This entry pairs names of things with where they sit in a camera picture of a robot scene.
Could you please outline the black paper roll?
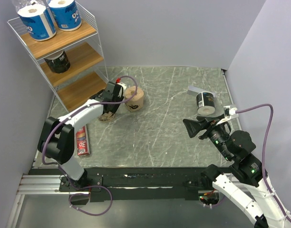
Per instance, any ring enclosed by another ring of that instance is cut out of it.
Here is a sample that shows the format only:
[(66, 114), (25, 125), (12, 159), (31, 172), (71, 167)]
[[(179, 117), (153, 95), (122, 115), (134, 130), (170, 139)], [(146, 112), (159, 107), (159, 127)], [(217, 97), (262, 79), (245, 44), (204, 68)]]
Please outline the black paper roll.
[(196, 96), (197, 112), (199, 115), (211, 115), (215, 112), (214, 95), (210, 92), (200, 92)]
[(64, 73), (70, 68), (70, 61), (65, 53), (65, 50), (60, 50), (44, 58), (44, 60), (53, 73)]

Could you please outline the brown paper roll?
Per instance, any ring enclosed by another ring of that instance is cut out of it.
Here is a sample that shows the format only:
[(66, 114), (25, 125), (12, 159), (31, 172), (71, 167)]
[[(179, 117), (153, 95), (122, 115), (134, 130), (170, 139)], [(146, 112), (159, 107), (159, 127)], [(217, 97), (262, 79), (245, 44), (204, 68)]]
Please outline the brown paper roll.
[(113, 121), (114, 117), (115, 117), (114, 113), (108, 112), (100, 115), (97, 119), (102, 123), (108, 123), (110, 121)]
[[(136, 87), (132, 86), (125, 90), (124, 92), (125, 100), (129, 99), (133, 95), (135, 89)], [(130, 112), (136, 112), (140, 110), (144, 106), (144, 96), (145, 96), (144, 91), (140, 87), (138, 87), (136, 95), (131, 100), (125, 103), (127, 110)]]

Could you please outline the blue monster paper roll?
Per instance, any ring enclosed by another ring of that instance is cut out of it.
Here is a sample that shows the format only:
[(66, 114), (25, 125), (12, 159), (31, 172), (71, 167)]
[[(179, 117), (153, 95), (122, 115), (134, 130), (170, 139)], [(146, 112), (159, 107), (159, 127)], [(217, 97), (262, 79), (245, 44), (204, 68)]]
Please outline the blue monster paper roll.
[(75, 0), (48, 0), (48, 7), (62, 31), (77, 30), (81, 24), (81, 16)]

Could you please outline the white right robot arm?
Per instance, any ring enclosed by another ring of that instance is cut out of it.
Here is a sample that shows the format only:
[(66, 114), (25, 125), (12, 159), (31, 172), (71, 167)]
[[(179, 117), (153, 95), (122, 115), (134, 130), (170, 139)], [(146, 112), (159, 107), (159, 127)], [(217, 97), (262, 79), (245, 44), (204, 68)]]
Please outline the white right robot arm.
[(272, 187), (262, 162), (252, 152), (256, 145), (248, 132), (232, 131), (223, 115), (184, 119), (190, 138), (203, 132), (199, 140), (209, 139), (220, 154), (232, 165), (230, 173), (249, 192), (247, 195), (216, 165), (202, 172), (201, 184), (206, 189), (218, 190), (241, 210), (256, 228), (291, 228), (291, 214), (285, 209)]

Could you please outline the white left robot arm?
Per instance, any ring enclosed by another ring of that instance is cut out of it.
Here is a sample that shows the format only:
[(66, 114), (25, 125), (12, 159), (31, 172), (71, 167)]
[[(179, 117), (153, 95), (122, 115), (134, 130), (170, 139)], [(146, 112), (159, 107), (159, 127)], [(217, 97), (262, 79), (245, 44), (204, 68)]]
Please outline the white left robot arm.
[(87, 171), (76, 160), (76, 133), (103, 114), (115, 114), (124, 99), (126, 85), (108, 82), (105, 89), (92, 95), (83, 105), (59, 118), (45, 120), (38, 143), (44, 165), (56, 164), (77, 191), (87, 187)]

